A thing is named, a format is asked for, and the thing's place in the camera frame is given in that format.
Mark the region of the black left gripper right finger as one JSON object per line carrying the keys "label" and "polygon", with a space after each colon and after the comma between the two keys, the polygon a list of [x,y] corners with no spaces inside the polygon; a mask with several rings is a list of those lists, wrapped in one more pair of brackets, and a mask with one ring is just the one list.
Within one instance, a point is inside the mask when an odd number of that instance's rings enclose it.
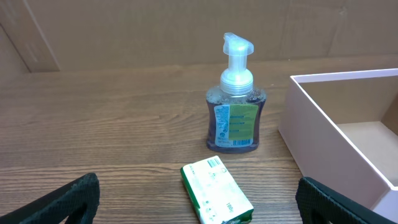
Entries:
{"label": "black left gripper right finger", "polygon": [[303,224],[394,224],[311,177],[302,177],[295,195]]}

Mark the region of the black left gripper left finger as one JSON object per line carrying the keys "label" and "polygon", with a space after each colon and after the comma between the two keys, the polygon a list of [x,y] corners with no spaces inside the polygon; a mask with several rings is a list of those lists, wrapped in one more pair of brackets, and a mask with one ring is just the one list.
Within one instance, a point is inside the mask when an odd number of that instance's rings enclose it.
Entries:
{"label": "black left gripper left finger", "polygon": [[100,204],[97,175],[88,173],[1,217],[1,223],[92,224]]}

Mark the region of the green white soap bar box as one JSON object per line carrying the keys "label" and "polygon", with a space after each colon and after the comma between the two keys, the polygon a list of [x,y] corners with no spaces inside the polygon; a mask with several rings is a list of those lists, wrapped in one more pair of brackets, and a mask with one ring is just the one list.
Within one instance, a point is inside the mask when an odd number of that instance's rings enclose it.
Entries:
{"label": "green white soap bar box", "polygon": [[180,169],[201,224],[248,224],[254,207],[218,156]]}

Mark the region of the purple foam soap pump bottle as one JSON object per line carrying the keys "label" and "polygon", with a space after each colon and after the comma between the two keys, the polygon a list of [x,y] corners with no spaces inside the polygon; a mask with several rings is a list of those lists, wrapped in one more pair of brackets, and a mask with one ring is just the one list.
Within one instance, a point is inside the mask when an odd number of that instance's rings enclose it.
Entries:
{"label": "purple foam soap pump bottle", "polygon": [[212,151],[245,153],[259,146],[259,125],[267,99],[263,89],[254,86],[247,68],[247,57],[254,45],[231,32],[224,34],[223,52],[228,67],[220,76],[220,84],[206,93],[210,115],[206,145]]}

